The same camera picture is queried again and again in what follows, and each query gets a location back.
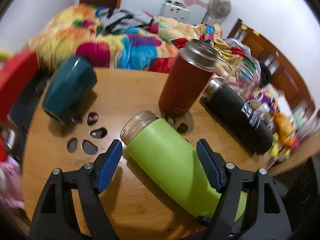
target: green bottle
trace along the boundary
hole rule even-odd
[[[120,135],[130,156],[189,213],[212,217],[220,194],[211,188],[195,149],[164,119],[150,111],[133,117]],[[243,214],[241,193],[236,220]]]

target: bolt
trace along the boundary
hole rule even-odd
[[[53,171],[52,171],[52,174],[53,175],[58,175],[60,173],[60,169],[59,168],[55,168]]]
[[[85,168],[86,170],[90,170],[92,167],[93,167],[93,163],[86,163],[86,164],[84,165],[84,168]]]
[[[232,169],[235,167],[235,165],[234,165],[233,163],[227,163],[227,164],[226,164],[226,167],[227,167],[229,170],[232,170]]]
[[[264,169],[264,168],[259,169],[259,172],[260,172],[262,175],[267,174],[267,171],[266,171],[266,169]]]

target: white box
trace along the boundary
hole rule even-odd
[[[182,8],[172,3],[165,2],[162,5],[161,16],[176,19],[178,22],[186,23],[190,15],[190,10]]]

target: lime green bottle sleeve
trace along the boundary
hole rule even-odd
[[[170,197],[189,213],[212,217],[220,194],[211,188],[195,149],[164,119],[143,128],[129,143],[130,156]],[[241,193],[236,220],[243,214]]]

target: fan head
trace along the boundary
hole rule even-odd
[[[224,18],[230,13],[230,11],[230,0],[210,0],[208,4],[208,14],[214,19]]]

